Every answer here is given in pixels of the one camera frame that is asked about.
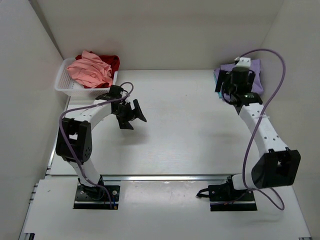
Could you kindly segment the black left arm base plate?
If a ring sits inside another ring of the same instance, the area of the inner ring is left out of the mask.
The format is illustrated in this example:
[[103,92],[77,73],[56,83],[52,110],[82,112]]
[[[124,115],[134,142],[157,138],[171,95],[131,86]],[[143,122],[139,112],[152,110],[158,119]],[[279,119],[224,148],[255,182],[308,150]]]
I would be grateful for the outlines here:
[[105,185],[105,190],[99,187],[78,184],[75,192],[73,208],[77,210],[118,210],[120,199],[120,185]]

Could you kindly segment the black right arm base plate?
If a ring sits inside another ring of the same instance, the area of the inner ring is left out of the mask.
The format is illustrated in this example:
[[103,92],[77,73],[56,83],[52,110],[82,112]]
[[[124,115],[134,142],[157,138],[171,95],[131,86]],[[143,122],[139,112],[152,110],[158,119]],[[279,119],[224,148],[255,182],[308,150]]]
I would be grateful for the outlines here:
[[201,189],[196,197],[209,199],[211,212],[253,212],[257,211],[255,197],[252,191],[236,190],[231,182],[218,185],[208,185]]

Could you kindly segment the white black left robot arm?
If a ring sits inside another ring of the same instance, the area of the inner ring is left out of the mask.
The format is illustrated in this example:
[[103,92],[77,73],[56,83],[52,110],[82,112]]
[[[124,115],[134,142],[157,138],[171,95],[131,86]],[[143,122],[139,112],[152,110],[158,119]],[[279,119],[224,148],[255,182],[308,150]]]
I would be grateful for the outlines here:
[[139,101],[130,102],[121,93],[116,97],[108,93],[100,95],[92,105],[69,109],[59,119],[55,152],[72,166],[81,190],[93,201],[111,197],[91,160],[92,130],[109,115],[116,117],[122,130],[133,130],[130,122],[135,119],[147,122]]

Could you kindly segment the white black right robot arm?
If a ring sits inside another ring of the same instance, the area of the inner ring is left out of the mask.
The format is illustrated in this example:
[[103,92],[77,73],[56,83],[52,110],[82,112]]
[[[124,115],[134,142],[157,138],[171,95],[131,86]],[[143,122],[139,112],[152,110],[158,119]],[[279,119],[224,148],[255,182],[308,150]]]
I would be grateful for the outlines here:
[[261,97],[252,92],[254,78],[255,73],[244,67],[218,74],[215,91],[229,96],[226,102],[235,108],[251,137],[242,172],[228,177],[225,183],[208,186],[208,198],[215,205],[234,203],[252,191],[291,186],[297,175],[301,155],[275,131]]

